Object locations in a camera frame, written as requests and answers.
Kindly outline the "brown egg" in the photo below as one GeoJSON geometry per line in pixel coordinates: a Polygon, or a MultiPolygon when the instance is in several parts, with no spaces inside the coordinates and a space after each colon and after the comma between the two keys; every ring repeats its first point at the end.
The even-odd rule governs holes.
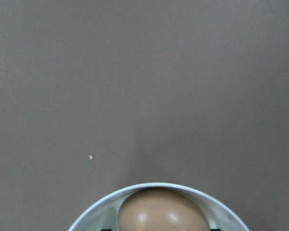
{"type": "Polygon", "coordinates": [[[118,212],[120,231],[209,231],[201,208],[166,189],[147,189],[129,196],[118,212]]]}

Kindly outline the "white ceramic bowl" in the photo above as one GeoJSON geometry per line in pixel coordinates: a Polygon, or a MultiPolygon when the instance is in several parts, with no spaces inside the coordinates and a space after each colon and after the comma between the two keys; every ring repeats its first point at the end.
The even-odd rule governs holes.
{"type": "Polygon", "coordinates": [[[210,228],[222,231],[248,231],[246,224],[227,206],[196,189],[165,182],[148,182],[131,185],[98,200],[83,212],[71,225],[70,231],[101,231],[103,227],[116,227],[121,204],[132,194],[151,188],[168,189],[180,193],[195,202],[204,212],[210,228]]]}

